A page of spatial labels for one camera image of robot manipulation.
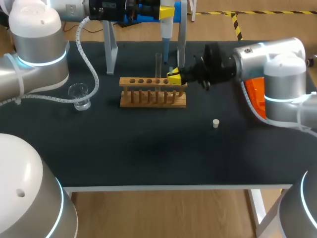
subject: test tube rack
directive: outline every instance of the test tube rack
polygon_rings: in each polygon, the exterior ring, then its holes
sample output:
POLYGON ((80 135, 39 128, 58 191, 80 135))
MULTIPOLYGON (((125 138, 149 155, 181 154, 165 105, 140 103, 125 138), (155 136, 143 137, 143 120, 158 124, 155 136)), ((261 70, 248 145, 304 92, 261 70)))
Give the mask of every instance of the test tube rack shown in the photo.
POLYGON ((172 85, 167 78, 120 78, 123 87, 120 107, 122 108, 185 108, 186 93, 184 85, 172 85))

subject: white cable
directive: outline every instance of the white cable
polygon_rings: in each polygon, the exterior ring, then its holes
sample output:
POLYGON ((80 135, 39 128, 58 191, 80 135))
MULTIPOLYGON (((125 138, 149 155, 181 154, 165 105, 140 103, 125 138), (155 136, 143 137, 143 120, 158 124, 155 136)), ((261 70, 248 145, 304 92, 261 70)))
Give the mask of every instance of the white cable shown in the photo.
MULTIPOLYGON (((44 96, 44 95, 37 95, 37 94, 25 94, 21 97, 21 99, 25 99, 25 98, 33 98, 33 99, 44 99, 44 100, 49 100, 49 101, 54 101, 54 102, 59 102, 59 103, 78 103, 78 102, 82 102, 85 101, 89 98, 91 98, 92 96, 94 96, 98 89, 99 89, 99 78, 98 75, 94 69, 94 67, 91 65, 90 61, 88 60, 88 58, 86 57, 83 48, 81 46, 81 42, 80 42, 80 35, 81 35, 81 31, 83 29, 83 27, 90 21, 89 17, 86 17, 78 26, 77 31, 76 31, 76 45, 77 45, 77 49, 80 53, 80 55, 82 56, 83 60, 85 61, 86 65, 88 66, 89 70, 91 71, 91 73, 93 74, 93 77, 95 79, 95 87, 92 90, 92 92, 80 99, 62 99, 62 98, 56 98, 56 97, 51 97, 51 96, 44 96)), ((5 100, 3 102, 0 103, 0 106, 7 104, 9 102, 15 101, 17 99, 17 97, 5 100)))
POLYGON ((23 77, 22 77, 20 68, 18 64, 16 63, 16 61, 14 60, 14 58, 12 57, 12 55, 4 54, 4 56, 6 56, 10 60, 11 64, 13 65, 14 71, 19 81, 20 96, 22 96, 24 94, 24 83, 23 83, 23 77))
MULTIPOLYGON (((316 92, 312 92, 311 94, 309 94, 308 98, 309 99, 312 95, 316 95, 316 92)), ((301 112, 302 112, 302 107, 303 107, 303 103, 306 101, 306 100, 303 100, 301 101, 301 103, 299 104, 298 106, 298 110, 297 110, 297 124, 298 124, 298 130, 302 131, 302 132, 306 132, 310 135, 313 135, 315 137, 317 137, 317 133, 314 132, 310 127, 306 127, 306 126, 303 126, 302 125, 302 119, 301 119, 301 112)))

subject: small glass beaker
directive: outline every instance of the small glass beaker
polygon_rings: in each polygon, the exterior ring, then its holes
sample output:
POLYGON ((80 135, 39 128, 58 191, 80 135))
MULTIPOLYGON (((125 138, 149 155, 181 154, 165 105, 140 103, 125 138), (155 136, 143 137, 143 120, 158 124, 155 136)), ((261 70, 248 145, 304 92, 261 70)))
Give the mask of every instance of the small glass beaker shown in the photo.
MULTIPOLYGON (((84 83, 75 83, 68 89, 68 95, 71 99, 80 99, 88 95, 88 86, 84 83)), ((74 107, 78 111, 85 111, 90 108, 90 99, 82 102, 74 103, 74 107)))

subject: black table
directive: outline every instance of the black table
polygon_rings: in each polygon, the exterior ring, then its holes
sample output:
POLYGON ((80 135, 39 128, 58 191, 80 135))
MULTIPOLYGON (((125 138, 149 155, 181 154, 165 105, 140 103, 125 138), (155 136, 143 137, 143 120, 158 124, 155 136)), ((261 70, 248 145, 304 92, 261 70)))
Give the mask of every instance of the black table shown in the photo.
MULTIPOLYGON (((222 42, 228 54, 253 42, 222 42)), ((204 42, 188 42, 186 65, 201 55, 204 42)), ((22 100, 0 108, 0 133, 29 142, 65 187, 292 184, 315 162, 311 135, 263 124, 252 115, 239 84, 228 82, 205 92, 186 89, 186 109, 120 108, 119 77, 154 77, 155 54, 162 44, 118 43, 115 75, 106 74, 103 43, 83 43, 100 77, 100 89, 85 112, 73 105, 22 100), (213 129, 212 120, 220 126, 213 129)), ((176 44, 169 65, 176 66, 176 44)), ((68 87, 93 78, 74 43, 68 53, 69 81, 48 92, 66 98, 68 87)), ((308 80, 308 91, 315 88, 308 80)))

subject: glass test tube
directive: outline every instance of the glass test tube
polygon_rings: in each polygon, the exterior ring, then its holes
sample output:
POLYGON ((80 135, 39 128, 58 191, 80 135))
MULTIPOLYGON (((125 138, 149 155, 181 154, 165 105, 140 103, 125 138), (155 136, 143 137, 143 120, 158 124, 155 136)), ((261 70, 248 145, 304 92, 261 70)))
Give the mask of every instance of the glass test tube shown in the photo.
POLYGON ((161 73, 162 73, 162 54, 156 53, 155 55, 155 82, 160 83, 161 81, 161 73))

